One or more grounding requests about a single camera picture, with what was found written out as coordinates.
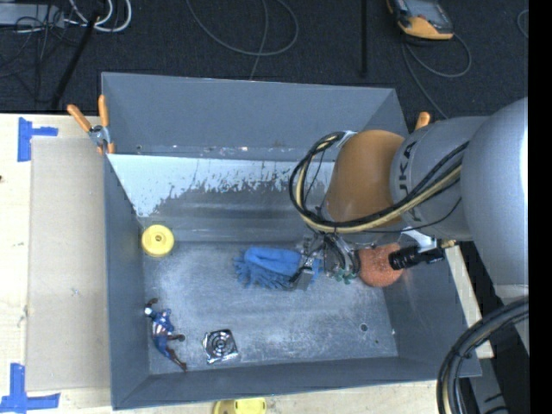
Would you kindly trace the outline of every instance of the orange sponge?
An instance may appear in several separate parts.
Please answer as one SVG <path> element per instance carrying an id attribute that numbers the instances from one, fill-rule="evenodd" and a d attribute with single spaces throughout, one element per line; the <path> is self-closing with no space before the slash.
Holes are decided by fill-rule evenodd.
<path id="1" fill-rule="evenodd" d="M 389 254 L 400 249 L 397 243 L 376 248 L 363 248 L 358 255 L 361 260 L 361 279 L 370 286 L 383 287 L 395 282 L 403 270 L 393 270 Z"/>

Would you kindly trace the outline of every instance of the yellow cap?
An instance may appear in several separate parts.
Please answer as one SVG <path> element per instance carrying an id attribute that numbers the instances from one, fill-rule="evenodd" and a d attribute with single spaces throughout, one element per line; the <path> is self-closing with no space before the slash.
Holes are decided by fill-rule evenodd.
<path id="1" fill-rule="evenodd" d="M 173 249 L 174 235 L 164 225 L 155 224 L 148 227 L 142 234 L 141 246 L 150 256 L 160 258 Z"/>
<path id="2" fill-rule="evenodd" d="M 265 414 L 267 402 L 264 398 L 238 398 L 216 402 L 213 414 Z"/>

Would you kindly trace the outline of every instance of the bin floor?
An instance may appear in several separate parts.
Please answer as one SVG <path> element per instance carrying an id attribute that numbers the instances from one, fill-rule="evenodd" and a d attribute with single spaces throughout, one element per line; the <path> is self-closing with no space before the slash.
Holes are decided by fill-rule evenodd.
<path id="1" fill-rule="evenodd" d="M 305 292 L 246 288 L 232 260 L 248 247 L 177 241 L 165 258 L 144 257 L 145 298 L 159 299 L 156 310 L 172 310 L 172 324 L 185 341 L 170 344 L 189 370 L 398 354 L 380 289 L 360 280 L 345 285 L 323 273 Z M 220 329 L 232 331 L 239 354 L 209 364 L 202 340 Z M 149 366 L 151 374 L 179 370 L 152 342 Z"/>

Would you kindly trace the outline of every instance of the blue tape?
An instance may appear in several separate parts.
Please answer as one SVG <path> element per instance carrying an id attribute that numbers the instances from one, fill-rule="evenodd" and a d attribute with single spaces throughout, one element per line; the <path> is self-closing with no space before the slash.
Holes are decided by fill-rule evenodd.
<path id="1" fill-rule="evenodd" d="M 41 127 L 33 129 L 33 123 L 19 117 L 19 136 L 17 140 L 17 161 L 31 160 L 31 138 L 35 135 L 57 136 L 56 128 Z"/>
<path id="2" fill-rule="evenodd" d="M 60 393 L 51 396 L 27 397 L 25 367 L 12 363 L 9 367 L 9 396 L 2 396 L 0 412 L 25 414 L 27 410 L 51 410 L 60 404 Z"/>

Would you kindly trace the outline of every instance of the action figure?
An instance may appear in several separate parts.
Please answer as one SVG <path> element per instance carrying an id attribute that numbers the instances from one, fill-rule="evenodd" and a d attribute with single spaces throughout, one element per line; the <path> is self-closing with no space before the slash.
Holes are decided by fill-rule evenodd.
<path id="1" fill-rule="evenodd" d="M 185 339 L 184 335 L 174 335 L 174 326 L 169 320 L 171 311 L 167 308 L 162 311 L 155 311 L 152 308 L 153 304 L 157 304 L 158 299 L 153 298 L 146 304 L 144 312 L 148 317 L 153 319 L 152 321 L 152 339 L 154 340 L 155 347 L 165 356 L 168 357 L 171 361 L 176 363 L 184 371 L 187 371 L 187 366 L 185 362 L 181 361 L 172 348 L 169 348 L 167 345 L 168 341 L 183 341 Z"/>

